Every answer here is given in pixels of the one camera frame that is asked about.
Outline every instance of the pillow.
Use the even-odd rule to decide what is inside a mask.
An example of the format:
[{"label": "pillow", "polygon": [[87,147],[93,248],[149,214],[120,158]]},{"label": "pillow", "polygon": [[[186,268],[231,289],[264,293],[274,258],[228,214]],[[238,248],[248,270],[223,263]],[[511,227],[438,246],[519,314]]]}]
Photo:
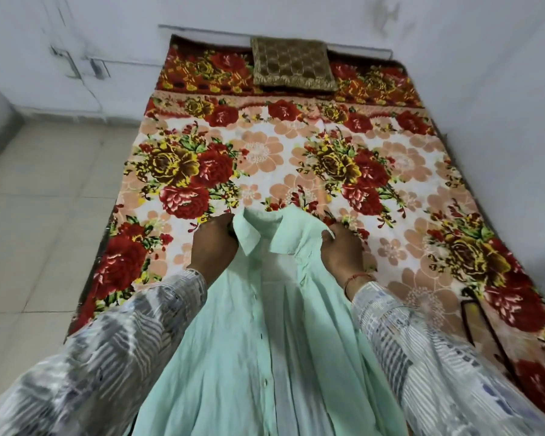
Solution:
[{"label": "pillow", "polygon": [[250,44],[256,85],[337,91],[325,43],[256,37],[250,39]]}]

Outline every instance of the shirt sleeve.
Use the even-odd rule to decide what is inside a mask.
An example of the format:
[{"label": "shirt sleeve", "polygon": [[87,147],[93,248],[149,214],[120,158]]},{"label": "shirt sleeve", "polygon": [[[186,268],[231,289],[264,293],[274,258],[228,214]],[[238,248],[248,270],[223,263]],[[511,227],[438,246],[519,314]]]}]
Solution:
[{"label": "shirt sleeve", "polygon": [[123,435],[206,297],[184,270],[99,315],[0,396],[0,435]]},{"label": "shirt sleeve", "polygon": [[545,415],[491,363],[378,283],[352,310],[415,434],[545,435]]}]

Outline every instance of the person's left arm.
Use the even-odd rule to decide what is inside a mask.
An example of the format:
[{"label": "person's left arm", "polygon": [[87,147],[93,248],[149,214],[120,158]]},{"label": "person's left arm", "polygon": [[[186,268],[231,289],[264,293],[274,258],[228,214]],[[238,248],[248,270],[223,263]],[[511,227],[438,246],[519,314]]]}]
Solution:
[{"label": "person's left arm", "polygon": [[15,381],[0,396],[0,435],[123,435],[236,254],[231,220],[201,225],[187,270],[100,314]]}]

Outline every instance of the red thread bracelet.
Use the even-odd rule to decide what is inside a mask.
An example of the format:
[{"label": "red thread bracelet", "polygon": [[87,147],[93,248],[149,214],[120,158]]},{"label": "red thread bracelet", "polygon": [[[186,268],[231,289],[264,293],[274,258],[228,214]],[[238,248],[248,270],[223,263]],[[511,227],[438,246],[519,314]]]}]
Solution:
[{"label": "red thread bracelet", "polygon": [[374,279],[369,272],[360,272],[358,274],[352,275],[345,281],[345,285],[343,286],[343,293],[345,294],[346,297],[347,297],[347,285],[351,282],[351,280],[355,280],[357,277],[363,277],[363,276],[369,277],[372,280]]}]

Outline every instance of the bedsheet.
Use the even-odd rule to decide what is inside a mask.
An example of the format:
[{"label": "bedsheet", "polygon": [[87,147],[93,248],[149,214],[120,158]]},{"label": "bedsheet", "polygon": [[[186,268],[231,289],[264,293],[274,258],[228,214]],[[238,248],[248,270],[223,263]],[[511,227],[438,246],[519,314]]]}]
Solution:
[{"label": "bedsheet", "polygon": [[334,94],[264,91],[247,49],[174,37],[70,332],[189,263],[193,232],[296,205],[545,412],[545,300],[478,210],[404,68],[329,53]]}]

